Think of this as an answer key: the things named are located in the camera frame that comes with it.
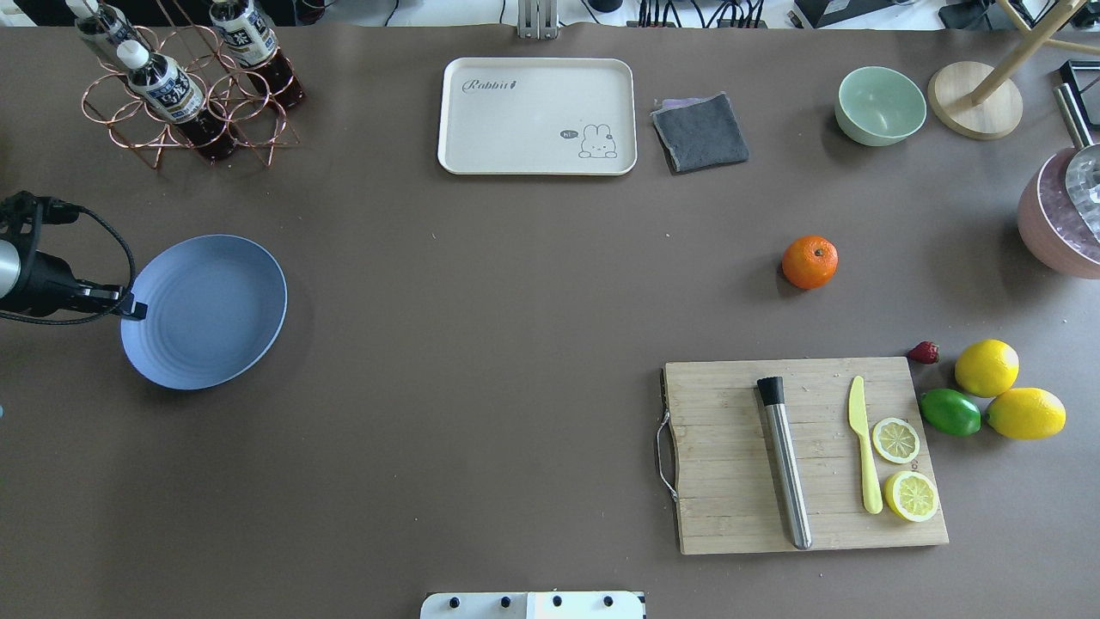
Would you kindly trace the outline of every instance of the pink pot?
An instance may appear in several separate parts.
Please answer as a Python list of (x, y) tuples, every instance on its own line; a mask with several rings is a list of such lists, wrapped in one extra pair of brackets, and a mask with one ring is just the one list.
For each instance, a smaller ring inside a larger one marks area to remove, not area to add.
[(1020, 235), (1055, 270), (1100, 279), (1100, 242), (1066, 194), (1066, 167), (1076, 152), (1058, 151), (1027, 183), (1016, 215)]

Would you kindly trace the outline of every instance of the wooden pole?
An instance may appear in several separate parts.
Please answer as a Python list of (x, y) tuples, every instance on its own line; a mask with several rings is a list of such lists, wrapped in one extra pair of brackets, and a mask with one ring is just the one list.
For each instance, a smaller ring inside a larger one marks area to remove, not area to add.
[[(997, 3), (1004, 11), (1004, 14), (1012, 22), (1012, 25), (1016, 26), (1020, 32), (1031, 32), (1031, 26), (1024, 22), (1024, 19), (1020, 16), (1020, 13), (1009, 4), (1009, 0), (997, 0)], [(1081, 54), (1093, 54), (1100, 55), (1100, 46), (1097, 45), (1086, 45), (1084, 43), (1070, 43), (1069, 41), (1059, 41), (1057, 38), (1047, 38), (1046, 45), (1052, 47), (1057, 47), (1058, 49), (1067, 49), (1069, 52), (1079, 52)]]
[(1040, 20), (1035, 27), (1027, 31), (1023, 42), (1016, 46), (997, 67), (993, 73), (986, 76), (972, 92), (970, 92), (970, 103), (980, 106), (990, 95), (1004, 84), (1020, 68), (1020, 65), (1032, 56), (1055, 32), (1058, 32), (1069, 18), (1085, 4), (1086, 0), (1063, 0), (1050, 9), (1045, 18)]

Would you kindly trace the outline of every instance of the blue plate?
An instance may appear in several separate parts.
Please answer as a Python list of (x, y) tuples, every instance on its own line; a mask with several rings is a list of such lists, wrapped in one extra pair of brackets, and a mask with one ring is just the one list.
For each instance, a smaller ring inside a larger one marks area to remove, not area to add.
[(251, 368), (267, 353), (286, 317), (286, 277), (249, 239), (188, 239), (138, 275), (134, 298), (144, 321), (122, 321), (122, 349), (148, 380), (205, 389)]

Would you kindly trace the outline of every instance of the knife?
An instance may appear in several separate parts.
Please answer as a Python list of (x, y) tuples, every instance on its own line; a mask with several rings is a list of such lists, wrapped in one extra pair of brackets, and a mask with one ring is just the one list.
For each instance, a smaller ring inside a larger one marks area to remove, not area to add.
[(783, 404), (783, 378), (762, 378), (757, 382), (757, 387), (760, 389), (763, 410), (768, 414), (771, 445), (779, 463), (779, 483), (783, 487), (783, 506), (787, 508), (791, 543), (804, 551), (813, 544), (813, 538), (810, 535), (810, 516), (806, 512), (806, 500), (802, 496), (791, 425), (787, 421), (787, 405)]
[(864, 401), (864, 377), (851, 379), (848, 393), (848, 425), (859, 436), (859, 464), (864, 485), (864, 509), (870, 513), (882, 511), (882, 490), (879, 474), (875, 471), (871, 438), (867, 431), (867, 402)]

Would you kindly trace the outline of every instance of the green bowl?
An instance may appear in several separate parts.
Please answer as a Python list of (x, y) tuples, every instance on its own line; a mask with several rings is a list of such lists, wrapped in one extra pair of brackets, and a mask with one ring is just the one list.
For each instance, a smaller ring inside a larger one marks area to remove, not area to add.
[(845, 76), (834, 111), (840, 130), (868, 146), (897, 144), (915, 133), (928, 113), (916, 84), (881, 66), (860, 67)]

